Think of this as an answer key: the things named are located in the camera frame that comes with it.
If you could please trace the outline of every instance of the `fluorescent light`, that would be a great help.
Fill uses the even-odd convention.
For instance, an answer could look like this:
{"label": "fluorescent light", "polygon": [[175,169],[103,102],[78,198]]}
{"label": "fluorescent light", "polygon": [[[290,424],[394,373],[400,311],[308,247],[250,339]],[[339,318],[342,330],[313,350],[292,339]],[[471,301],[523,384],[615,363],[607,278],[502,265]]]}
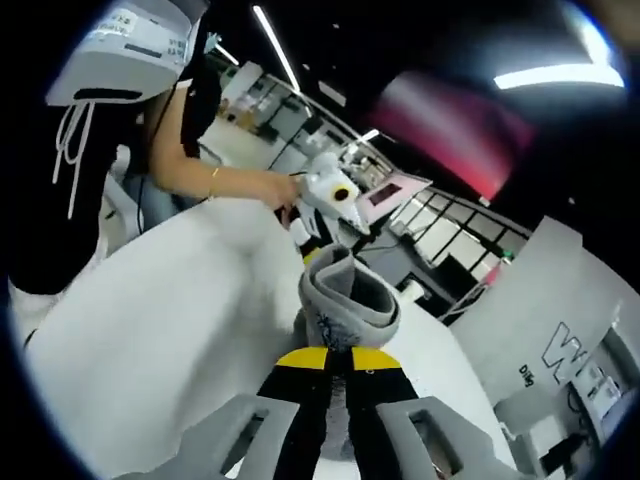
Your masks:
{"label": "fluorescent light", "polygon": [[593,20],[576,5],[568,2],[563,3],[562,12],[589,54],[591,61],[599,65],[608,65],[613,51]]}
{"label": "fluorescent light", "polygon": [[282,66],[284,67],[284,71],[287,73],[287,76],[289,77],[289,81],[291,82],[291,86],[293,87],[293,90],[295,92],[300,92],[300,84],[298,83],[296,76],[293,74],[293,69],[289,64],[289,60],[287,60],[287,57],[285,56],[284,51],[280,46],[280,42],[278,42],[278,38],[276,37],[276,34],[273,31],[273,28],[271,27],[269,20],[267,20],[267,16],[262,11],[262,8],[259,7],[258,5],[253,6],[253,13],[256,14],[256,17],[258,18],[260,25],[262,25],[262,29],[267,34],[267,37],[269,37],[269,41],[271,41],[271,45],[273,45],[273,48],[276,51],[278,58],[280,59],[280,63],[282,63]]}
{"label": "fluorescent light", "polygon": [[236,57],[234,57],[233,55],[231,55],[226,48],[224,48],[222,45],[220,45],[219,43],[216,43],[215,46],[216,50],[218,50],[221,54],[223,54],[225,57],[227,57],[229,59],[229,61],[231,63],[233,63],[236,67],[238,65],[240,65],[240,62],[238,61],[238,59],[236,59]]}
{"label": "fluorescent light", "polygon": [[376,138],[378,135],[380,135],[380,132],[374,128],[373,130],[369,130],[362,137],[360,137],[360,140],[358,140],[358,141],[359,142],[368,142],[369,140],[371,140],[373,138]]}
{"label": "fluorescent light", "polygon": [[507,73],[506,75],[498,75],[493,81],[502,90],[525,85],[558,82],[600,83],[624,87],[622,77],[613,68],[608,65],[593,64],[553,65],[532,68],[530,70]]}
{"label": "fluorescent light", "polygon": [[593,63],[608,65],[611,49],[596,26],[587,18],[580,25],[578,35]]}
{"label": "fluorescent light", "polygon": [[329,97],[341,107],[344,107],[347,104],[347,98],[344,95],[337,92],[335,89],[331,88],[323,81],[318,82],[318,88],[322,93],[324,93],[327,97]]}

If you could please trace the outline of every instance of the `gray sock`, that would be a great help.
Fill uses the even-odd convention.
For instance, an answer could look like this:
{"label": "gray sock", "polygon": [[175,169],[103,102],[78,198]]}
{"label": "gray sock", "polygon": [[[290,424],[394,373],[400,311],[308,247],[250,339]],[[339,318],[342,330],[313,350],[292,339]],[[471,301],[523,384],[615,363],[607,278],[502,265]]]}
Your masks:
{"label": "gray sock", "polygon": [[[354,346],[381,347],[398,329],[400,309],[379,280],[356,267],[342,245],[324,247],[300,278],[302,309],[295,331],[309,346],[344,351]],[[344,379],[333,379],[327,411],[327,435],[321,455],[353,460]]]}

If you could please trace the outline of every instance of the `white table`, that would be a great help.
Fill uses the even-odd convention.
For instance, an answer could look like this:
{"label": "white table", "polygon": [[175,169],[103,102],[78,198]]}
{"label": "white table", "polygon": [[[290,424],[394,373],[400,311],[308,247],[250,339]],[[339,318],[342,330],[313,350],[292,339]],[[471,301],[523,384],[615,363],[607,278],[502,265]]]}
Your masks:
{"label": "white table", "polygon": [[[292,348],[302,271],[266,207],[217,199],[151,230],[78,281],[33,337],[28,360],[81,458],[107,478],[152,469],[177,451],[187,427],[237,393],[256,392]],[[403,305],[384,350],[418,394],[439,397],[486,431],[496,456],[513,466],[448,329]],[[316,478],[359,476],[350,464],[320,461]]]}

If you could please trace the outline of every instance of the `woman's hand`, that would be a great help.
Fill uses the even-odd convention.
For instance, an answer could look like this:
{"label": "woman's hand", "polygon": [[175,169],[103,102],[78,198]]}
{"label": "woman's hand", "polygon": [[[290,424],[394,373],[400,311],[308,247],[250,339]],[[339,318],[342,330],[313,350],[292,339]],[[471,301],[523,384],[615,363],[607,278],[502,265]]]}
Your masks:
{"label": "woman's hand", "polygon": [[243,174],[247,197],[261,200],[273,211],[284,208],[288,212],[300,194],[296,177],[262,170],[245,170]]}

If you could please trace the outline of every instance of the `woman's arm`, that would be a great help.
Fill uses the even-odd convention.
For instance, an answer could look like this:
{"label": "woman's arm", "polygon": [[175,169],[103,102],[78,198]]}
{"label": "woman's arm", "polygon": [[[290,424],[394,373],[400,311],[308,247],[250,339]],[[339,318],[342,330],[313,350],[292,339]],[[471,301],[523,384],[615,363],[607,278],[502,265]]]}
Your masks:
{"label": "woman's arm", "polygon": [[263,201],[273,210],[293,203],[298,195],[293,177],[261,170],[216,169],[197,158],[188,157],[180,136],[187,89],[175,90],[160,119],[170,95],[166,92],[157,97],[145,114],[148,139],[157,126],[149,154],[149,169],[160,188],[195,198],[253,198]]}

